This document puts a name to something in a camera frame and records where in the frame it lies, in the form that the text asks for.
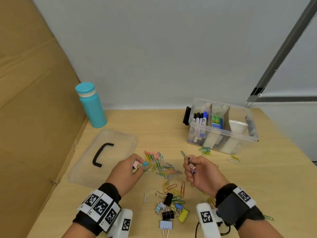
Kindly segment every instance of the plastic storage box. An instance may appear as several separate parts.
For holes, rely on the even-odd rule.
[[[204,112],[208,113],[207,125],[193,121],[194,114]],[[212,127],[212,124],[217,126],[216,123],[220,120],[217,117],[222,117],[223,129]],[[188,123],[191,126],[188,143],[231,155],[240,151],[244,145],[259,140],[252,112],[245,107],[195,98]]]

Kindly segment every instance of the hand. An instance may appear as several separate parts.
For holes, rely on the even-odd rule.
[[[145,167],[140,167],[134,174],[133,174],[133,163],[134,160],[137,160],[141,164],[145,161],[138,156],[137,154],[131,155],[129,158],[120,161],[111,171],[110,175],[108,176],[106,183],[113,184],[121,197],[125,196],[137,183],[137,181],[143,175],[143,171]]]
[[[190,172],[189,161],[196,166],[195,174]],[[189,155],[185,157],[183,167],[185,168],[186,180],[211,197],[216,197],[218,190],[226,184],[229,184],[229,181],[216,165],[203,156],[196,157]]]

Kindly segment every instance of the person's right hand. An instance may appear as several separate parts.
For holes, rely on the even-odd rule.
[[[195,174],[190,172],[189,160],[196,166]],[[211,197],[216,197],[218,190],[229,184],[229,181],[216,165],[203,156],[196,157],[189,155],[185,157],[183,167],[185,168],[186,180]]]

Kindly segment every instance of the black handle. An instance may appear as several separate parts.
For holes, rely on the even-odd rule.
[[[114,146],[114,144],[112,144],[112,143],[105,143],[103,146],[100,147],[100,149],[97,151],[95,157],[93,158],[93,165],[94,165],[94,166],[97,166],[97,167],[99,167],[99,168],[102,166],[102,164],[97,163],[97,158],[98,158],[98,156],[100,155],[101,151],[103,151],[103,149],[104,149],[106,146]]]

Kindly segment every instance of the turquoise bottle lid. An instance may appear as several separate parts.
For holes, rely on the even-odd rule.
[[[82,82],[75,89],[78,94],[88,94],[95,90],[95,86],[91,82]]]

